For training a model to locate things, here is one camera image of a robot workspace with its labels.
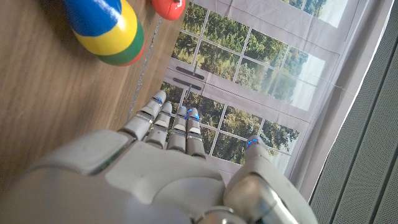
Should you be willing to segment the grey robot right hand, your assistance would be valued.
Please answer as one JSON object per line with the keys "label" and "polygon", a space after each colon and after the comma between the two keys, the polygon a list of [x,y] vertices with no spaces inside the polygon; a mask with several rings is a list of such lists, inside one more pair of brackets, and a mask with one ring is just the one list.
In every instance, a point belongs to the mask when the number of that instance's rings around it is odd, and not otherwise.
{"label": "grey robot right hand", "polygon": [[2,223],[316,223],[259,136],[225,182],[206,160],[199,116],[158,91],[120,130],[47,154],[1,197]]}

